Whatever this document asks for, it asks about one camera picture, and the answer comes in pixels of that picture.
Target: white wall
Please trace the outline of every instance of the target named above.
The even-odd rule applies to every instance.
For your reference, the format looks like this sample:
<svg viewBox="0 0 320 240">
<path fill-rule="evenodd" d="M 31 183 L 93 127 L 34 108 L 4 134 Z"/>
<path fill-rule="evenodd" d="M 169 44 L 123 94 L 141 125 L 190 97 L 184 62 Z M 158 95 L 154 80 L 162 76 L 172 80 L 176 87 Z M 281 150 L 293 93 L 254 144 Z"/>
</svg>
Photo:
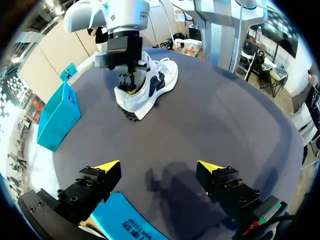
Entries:
<svg viewBox="0 0 320 240">
<path fill-rule="evenodd" d="M 170 0 L 162 0 L 162 2 L 168 13 L 168 18 L 170 21 L 172 33 L 175 34 L 178 32 L 178 27 L 177 27 L 174 7 L 171 4 Z M 167 39 L 171 38 L 171 34 L 169 31 L 166 13 L 162 5 L 150 8 L 150 12 L 152 15 L 153 27 L 155 28 L 156 33 L 158 35 L 159 43 L 161 44 L 168 41 Z M 140 36 L 143 37 L 143 46 L 152 47 L 157 45 L 154 32 L 152 30 L 152 25 L 150 23 L 150 19 L 148 20 L 147 29 L 141 31 Z"/>
<path fill-rule="evenodd" d="M 34 48 L 18 74 L 47 103 L 62 84 L 61 72 L 71 63 L 79 66 L 96 51 L 95 38 L 86 29 L 66 33 L 60 21 Z"/>
<path fill-rule="evenodd" d="M 311 56 L 307 44 L 299 36 L 298 47 L 295 59 L 290 56 L 286 70 L 288 80 L 284 88 L 291 96 L 298 95 L 308 84 L 308 70 L 312 66 L 313 57 Z"/>
</svg>

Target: round table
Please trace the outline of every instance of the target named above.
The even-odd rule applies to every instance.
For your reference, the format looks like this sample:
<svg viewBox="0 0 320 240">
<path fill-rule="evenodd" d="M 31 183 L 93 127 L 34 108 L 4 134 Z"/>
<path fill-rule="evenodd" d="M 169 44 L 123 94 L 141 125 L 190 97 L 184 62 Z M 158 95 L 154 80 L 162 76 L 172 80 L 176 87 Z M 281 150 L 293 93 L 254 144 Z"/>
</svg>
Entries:
<svg viewBox="0 0 320 240">
<path fill-rule="evenodd" d="M 146 48 L 169 57 L 178 82 L 139 122 L 118 109 L 118 73 L 94 66 L 73 85 L 82 118 L 53 155 L 61 188 L 85 166 L 120 160 L 124 193 L 153 226 L 173 240 L 230 239 L 235 232 L 195 178 L 198 160 L 232 166 L 243 181 L 290 203 L 303 141 L 284 113 L 258 89 L 210 62 Z"/>
</svg>

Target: white sneaker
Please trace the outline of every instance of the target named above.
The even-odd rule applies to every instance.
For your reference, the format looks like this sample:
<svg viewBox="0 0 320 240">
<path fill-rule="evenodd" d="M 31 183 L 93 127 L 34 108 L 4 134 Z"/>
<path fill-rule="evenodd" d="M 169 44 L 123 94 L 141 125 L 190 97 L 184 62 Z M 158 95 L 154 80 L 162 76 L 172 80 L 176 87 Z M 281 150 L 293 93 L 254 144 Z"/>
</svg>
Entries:
<svg viewBox="0 0 320 240">
<path fill-rule="evenodd" d="M 178 66 L 167 57 L 156 61 L 143 51 L 141 62 L 146 63 L 149 69 L 137 93 L 129 95 L 117 86 L 114 88 L 116 102 L 127 118 L 132 121 L 143 119 L 154 106 L 157 98 L 171 91 L 178 80 Z"/>
</svg>

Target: black cable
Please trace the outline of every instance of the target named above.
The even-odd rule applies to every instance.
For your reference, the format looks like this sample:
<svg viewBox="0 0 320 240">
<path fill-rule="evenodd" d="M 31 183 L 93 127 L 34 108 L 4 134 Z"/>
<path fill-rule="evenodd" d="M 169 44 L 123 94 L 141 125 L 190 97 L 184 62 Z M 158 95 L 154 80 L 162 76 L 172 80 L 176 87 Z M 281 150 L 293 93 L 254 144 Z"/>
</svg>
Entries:
<svg viewBox="0 0 320 240">
<path fill-rule="evenodd" d="M 279 217 L 275 217 L 275 218 L 271 218 L 270 220 L 268 220 L 267 222 L 261 224 L 260 226 L 257 226 L 255 229 L 253 229 L 252 231 L 250 231 L 248 233 L 248 235 L 250 235 L 252 237 L 252 235 L 254 235 L 255 233 L 257 233 L 259 230 L 266 228 L 272 224 L 275 224 L 277 222 L 282 222 L 282 221 L 289 221 L 289 220 L 294 220 L 296 217 L 296 215 L 286 215 L 286 216 L 279 216 Z M 247 234 L 243 235 L 242 237 L 240 237 L 239 239 L 246 239 Z"/>
</svg>

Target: blue box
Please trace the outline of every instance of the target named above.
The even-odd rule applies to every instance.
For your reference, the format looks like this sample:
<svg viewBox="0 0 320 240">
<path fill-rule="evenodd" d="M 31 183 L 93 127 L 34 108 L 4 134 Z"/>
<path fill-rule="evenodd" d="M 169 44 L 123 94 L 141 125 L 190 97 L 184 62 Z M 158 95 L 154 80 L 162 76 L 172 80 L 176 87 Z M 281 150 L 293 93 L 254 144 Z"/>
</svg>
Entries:
<svg viewBox="0 0 320 240">
<path fill-rule="evenodd" d="M 76 73 L 77 68 L 73 63 L 71 63 L 69 66 L 65 68 L 65 70 L 62 71 L 62 73 L 60 74 L 60 78 L 62 81 L 66 82 Z"/>
<path fill-rule="evenodd" d="M 77 94 L 64 82 L 43 108 L 36 142 L 55 152 L 80 118 Z"/>
</svg>

